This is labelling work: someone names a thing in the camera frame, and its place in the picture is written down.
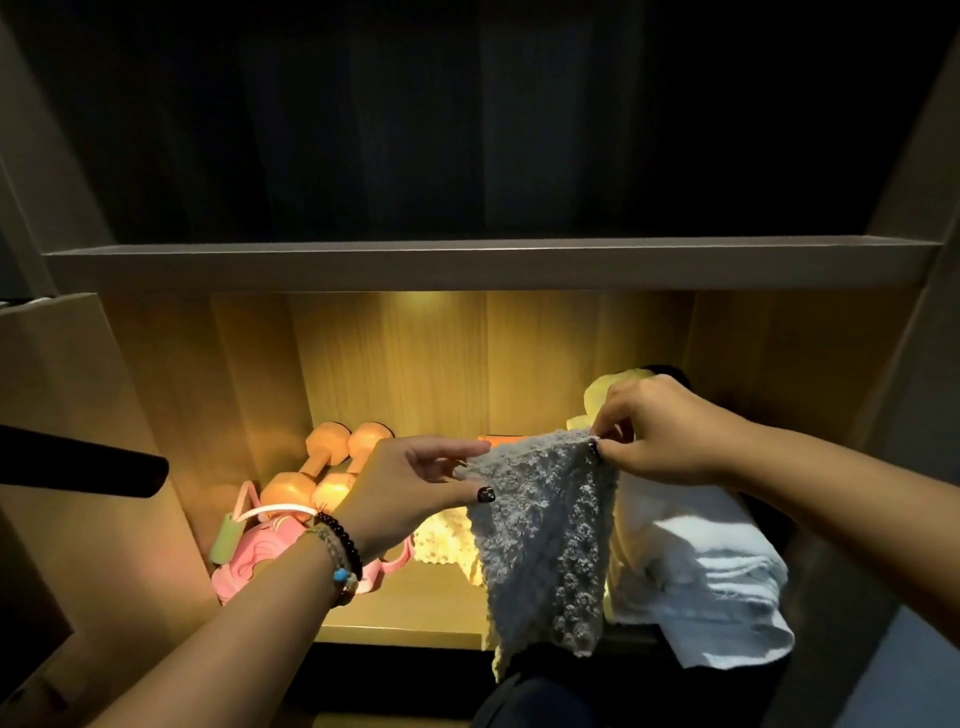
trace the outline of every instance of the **shelf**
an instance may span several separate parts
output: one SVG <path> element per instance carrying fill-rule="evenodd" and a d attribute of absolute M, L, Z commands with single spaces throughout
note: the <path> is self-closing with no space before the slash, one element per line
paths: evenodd
<path fill-rule="evenodd" d="M 909 286 L 940 243 L 870 235 L 120 245 L 44 256 L 61 293 Z"/>
<path fill-rule="evenodd" d="M 481 649 L 487 592 L 453 564 L 411 560 L 371 594 L 330 611 L 317 642 Z"/>

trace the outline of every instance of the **black handle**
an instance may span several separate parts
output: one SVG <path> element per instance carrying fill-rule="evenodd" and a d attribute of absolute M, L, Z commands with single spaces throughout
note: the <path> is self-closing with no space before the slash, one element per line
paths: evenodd
<path fill-rule="evenodd" d="M 169 472 L 170 464 L 159 455 L 0 425 L 0 483 L 150 497 Z"/>

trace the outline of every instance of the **bracelet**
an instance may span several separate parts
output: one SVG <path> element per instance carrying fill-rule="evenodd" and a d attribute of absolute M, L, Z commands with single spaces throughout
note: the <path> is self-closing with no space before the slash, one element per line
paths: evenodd
<path fill-rule="evenodd" d="M 357 587 L 360 586 L 360 581 L 348 568 L 347 555 L 339 537 L 334 535 L 330 526 L 326 523 L 316 523 L 300 535 L 303 536 L 307 533 L 316 534 L 317 538 L 324 542 L 326 552 L 330 555 L 330 561 L 333 563 L 333 582 L 341 588 L 334 606 L 342 607 L 350 604 L 357 592 Z"/>
<path fill-rule="evenodd" d="M 344 551 L 347 553 L 347 561 L 349 562 L 350 570 L 356 574 L 357 579 L 363 578 L 363 562 L 360 560 L 360 552 L 357 550 L 356 545 L 353 543 L 353 540 L 350 538 L 348 533 L 340 525 L 340 522 L 337 521 L 333 516 L 324 511 L 320 511 L 314 516 L 313 519 L 314 525 L 320 525 L 321 523 L 325 524 L 334 535 L 340 539 L 340 543 L 344 547 Z"/>

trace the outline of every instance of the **white towel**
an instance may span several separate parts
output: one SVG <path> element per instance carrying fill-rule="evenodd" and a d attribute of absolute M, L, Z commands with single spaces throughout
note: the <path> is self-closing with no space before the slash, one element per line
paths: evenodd
<path fill-rule="evenodd" d="M 723 489 L 620 476 L 608 621 L 658 624 L 683 667 L 762 665 L 793 648 L 779 611 L 786 578 L 780 555 Z"/>

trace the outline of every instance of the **clothing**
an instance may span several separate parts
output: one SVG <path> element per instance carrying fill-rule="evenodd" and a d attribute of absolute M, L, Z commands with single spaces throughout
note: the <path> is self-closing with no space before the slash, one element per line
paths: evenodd
<path fill-rule="evenodd" d="M 558 430 L 473 458 L 496 501 L 468 507 L 499 642 L 493 669 L 531 643 L 589 655 L 603 628 L 616 470 L 585 430 Z"/>
<path fill-rule="evenodd" d="M 456 564 L 470 584 L 483 584 L 466 508 L 447 508 L 424 521 L 414 531 L 414 558 L 426 564 Z"/>
<path fill-rule="evenodd" d="M 793 648 L 786 565 L 723 489 L 622 474 L 611 548 L 607 619 L 658 624 L 683 667 L 763 665 Z"/>

